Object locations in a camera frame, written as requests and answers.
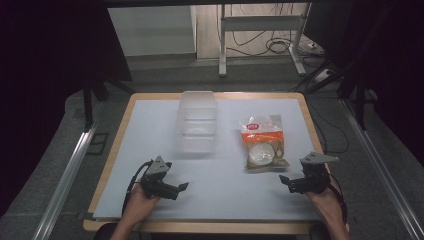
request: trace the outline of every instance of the metal stand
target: metal stand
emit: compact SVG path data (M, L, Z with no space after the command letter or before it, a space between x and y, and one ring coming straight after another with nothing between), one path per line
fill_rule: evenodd
M364 76L364 66L363 60L366 57L366 53L371 47L379 29L384 23L387 16L390 14L393 9L394 2L384 3L380 8L377 19L374 24L371 26L370 31L365 37L365 40L362 43L362 46L358 49L358 54L353 58L353 60L343 69L337 71L336 73L330 75L323 81L315 84L314 86L305 90L304 93L314 93L321 89L324 86L340 79L342 76L345 76L345 79L342 81L337 94L340 98L348 98L352 91L356 87L356 106L355 114L356 121L361 126L362 130L365 130L364 124L364 105L365 105L365 90L366 90L366 79Z
M293 30L296 35L293 44L289 47L290 55L300 76L305 76L306 71L297 53L300 37L305 27L310 3L307 3L301 15L290 16L243 16L225 17L225 5L221 5L221 47L219 54L219 76L227 75L227 57L225 47L225 32L236 31L281 31Z
M122 91L132 95L137 93L136 90L125 86L121 82L109 81L110 84L121 89ZM98 101L106 101L109 98L109 92L107 91L104 82L98 81L92 83L91 80L86 79L84 81L83 93L84 93L84 113L85 113L85 127L84 132L90 131L93 126L93 104L91 102L91 92L94 93Z

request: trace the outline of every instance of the bag of food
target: bag of food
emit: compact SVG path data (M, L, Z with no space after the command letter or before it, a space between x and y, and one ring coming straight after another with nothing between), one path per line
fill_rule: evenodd
M283 158L284 134L280 115L240 120L241 136L248 150L247 169L287 168Z

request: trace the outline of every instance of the hand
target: hand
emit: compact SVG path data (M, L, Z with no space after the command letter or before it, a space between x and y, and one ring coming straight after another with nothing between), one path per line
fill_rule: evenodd
M340 193L340 189L335 184L333 178L331 179L331 185L333 185ZM345 240L349 239L347 228L343 222L342 209L340 202L336 197L336 194L329 188L326 188L324 192L316 194L313 192L305 193L311 202L314 204L318 211L321 219L327 226L328 232L330 233L332 240Z
M136 183L111 239L128 239L134 226L149 216L159 200L159 197L148 199L140 183Z

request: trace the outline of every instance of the plastic food container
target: plastic food container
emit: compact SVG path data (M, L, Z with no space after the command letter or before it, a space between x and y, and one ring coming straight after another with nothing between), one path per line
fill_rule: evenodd
M183 92L178 108L176 138L182 152L207 153L215 148L217 103L213 92Z

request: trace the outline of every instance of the metal frame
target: metal frame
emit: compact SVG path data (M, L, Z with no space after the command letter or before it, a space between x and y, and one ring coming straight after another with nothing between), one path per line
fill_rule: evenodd
M289 52L293 59L296 70L300 76L305 76L306 71L299 58L297 49L311 3L307 3L301 15L290 16L241 16L225 17L225 5L221 5L221 46L219 54L219 76L227 75L227 56L225 47L225 32L236 31L277 31L295 30L296 35L293 44L289 46Z
M98 125L98 119L100 118L103 110L104 103L99 102L94 112L94 121L90 129L87 132L83 132L75 147L75 150L69 159L68 165L50 199L49 205L41 218L41 221L32 237L33 240L38 239L49 239L50 234L56 224L57 218L59 217L60 211L62 210L63 204L65 203L74 179L78 173L81 162L87 152L90 141L96 131Z
M383 159L381 158L371 139L368 137L367 132L363 130L357 123L355 119L355 110L353 109L350 101L340 100L340 103L344 107L346 115L352 125L353 130L355 131L356 136L358 137L359 142L361 143L362 147L368 155L368 158L373 164L375 172L380 178L382 185L386 189L387 195L396 208L400 218L402 219L406 229L409 232L409 235L413 240L424 239L424 231L421 223L419 222L419 219L417 218L417 215L412 210L407 199L400 191L395 180L384 164Z

